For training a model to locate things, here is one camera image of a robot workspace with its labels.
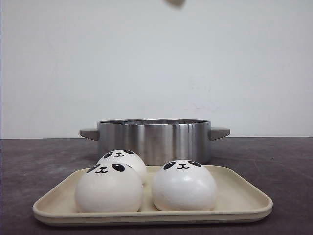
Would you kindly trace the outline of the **panda bun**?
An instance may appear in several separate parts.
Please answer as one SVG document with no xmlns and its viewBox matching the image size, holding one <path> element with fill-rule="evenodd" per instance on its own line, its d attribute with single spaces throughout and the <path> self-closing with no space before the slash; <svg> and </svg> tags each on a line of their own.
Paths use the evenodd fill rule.
<svg viewBox="0 0 313 235">
<path fill-rule="evenodd" d="M 75 203 L 82 213 L 137 212 L 143 200 L 143 184 L 129 165 L 97 164 L 79 179 Z"/>
<path fill-rule="evenodd" d="M 173 9 L 182 9 L 186 0 L 164 0 Z"/>
<path fill-rule="evenodd" d="M 96 164 L 102 164 L 105 161 L 119 162 L 129 165 L 139 174 L 142 184 L 145 184 L 147 179 L 146 165 L 135 152 L 127 149 L 112 150 L 104 154 Z"/>
<path fill-rule="evenodd" d="M 218 187 L 210 171 L 193 160 L 173 160 L 152 180 L 152 200 L 161 211 L 209 211 L 217 202 Z"/>
</svg>

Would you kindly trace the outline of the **stainless steel steamer pot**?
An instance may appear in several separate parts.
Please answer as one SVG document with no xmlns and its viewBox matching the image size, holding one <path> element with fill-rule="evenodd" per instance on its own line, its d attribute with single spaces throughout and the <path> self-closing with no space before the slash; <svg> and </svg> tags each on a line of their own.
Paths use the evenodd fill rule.
<svg viewBox="0 0 313 235">
<path fill-rule="evenodd" d="M 111 150 L 131 150 L 146 165 L 164 165 L 188 159 L 205 163 L 211 159 L 211 143 L 230 130 L 213 127 L 199 119 L 122 119 L 100 121 L 96 128 L 82 129 L 80 136 L 97 141 L 97 155 Z"/>
</svg>

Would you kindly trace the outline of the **cream rectangular tray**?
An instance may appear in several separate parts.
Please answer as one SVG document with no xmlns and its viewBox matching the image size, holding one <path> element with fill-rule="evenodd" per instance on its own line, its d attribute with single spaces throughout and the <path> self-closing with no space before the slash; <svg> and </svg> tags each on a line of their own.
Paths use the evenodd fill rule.
<svg viewBox="0 0 313 235">
<path fill-rule="evenodd" d="M 158 211 L 152 202 L 151 184 L 159 166 L 148 166 L 143 203 L 138 212 L 79 213 L 74 200 L 80 169 L 38 199 L 34 217 L 50 226 L 130 226 L 155 224 L 244 223 L 259 221 L 272 211 L 272 199 L 235 171 L 208 165 L 218 186 L 217 203 L 211 211 Z"/>
</svg>

